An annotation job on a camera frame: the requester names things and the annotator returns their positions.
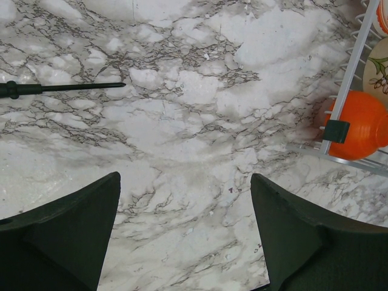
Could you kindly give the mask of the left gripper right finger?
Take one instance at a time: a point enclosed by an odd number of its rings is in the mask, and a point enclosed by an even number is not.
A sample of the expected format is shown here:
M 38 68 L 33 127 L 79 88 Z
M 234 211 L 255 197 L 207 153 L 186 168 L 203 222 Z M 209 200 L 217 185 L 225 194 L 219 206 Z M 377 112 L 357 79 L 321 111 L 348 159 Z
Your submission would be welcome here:
M 261 290 L 387 290 L 387 228 L 338 215 L 261 174 L 250 191 L 270 281 Z

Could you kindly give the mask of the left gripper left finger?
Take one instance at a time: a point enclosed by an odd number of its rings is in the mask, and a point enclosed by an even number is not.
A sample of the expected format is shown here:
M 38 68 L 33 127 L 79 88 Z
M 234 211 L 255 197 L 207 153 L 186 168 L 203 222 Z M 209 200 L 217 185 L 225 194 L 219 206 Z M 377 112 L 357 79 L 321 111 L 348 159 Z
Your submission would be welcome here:
M 96 290 L 121 193 L 109 173 L 1 220 L 1 290 Z

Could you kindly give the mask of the red orange glossy bowl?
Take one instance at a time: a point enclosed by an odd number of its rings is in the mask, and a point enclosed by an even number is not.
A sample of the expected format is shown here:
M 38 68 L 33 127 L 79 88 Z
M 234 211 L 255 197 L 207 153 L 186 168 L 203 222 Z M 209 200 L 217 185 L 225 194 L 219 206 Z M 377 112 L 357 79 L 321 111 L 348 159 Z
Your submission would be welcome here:
M 331 143 L 330 155 L 354 161 L 387 147 L 387 109 L 376 97 L 349 91 L 339 120 L 350 127 L 343 143 Z

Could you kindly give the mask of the white orange striped bowl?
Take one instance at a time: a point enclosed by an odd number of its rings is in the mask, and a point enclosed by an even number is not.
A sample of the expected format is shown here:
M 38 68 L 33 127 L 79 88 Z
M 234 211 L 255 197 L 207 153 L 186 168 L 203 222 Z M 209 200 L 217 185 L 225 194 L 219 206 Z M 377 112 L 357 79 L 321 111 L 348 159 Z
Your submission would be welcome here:
M 376 97 L 387 107 L 387 38 L 380 40 L 367 58 L 363 91 Z

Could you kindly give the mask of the orange floral pattern bowl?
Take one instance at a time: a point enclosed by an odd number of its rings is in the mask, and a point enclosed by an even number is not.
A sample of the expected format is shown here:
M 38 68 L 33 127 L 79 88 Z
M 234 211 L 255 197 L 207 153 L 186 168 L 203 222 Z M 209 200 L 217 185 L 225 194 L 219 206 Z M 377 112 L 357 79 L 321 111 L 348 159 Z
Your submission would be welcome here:
M 380 35 L 387 36 L 387 0 L 380 0 L 373 26 Z

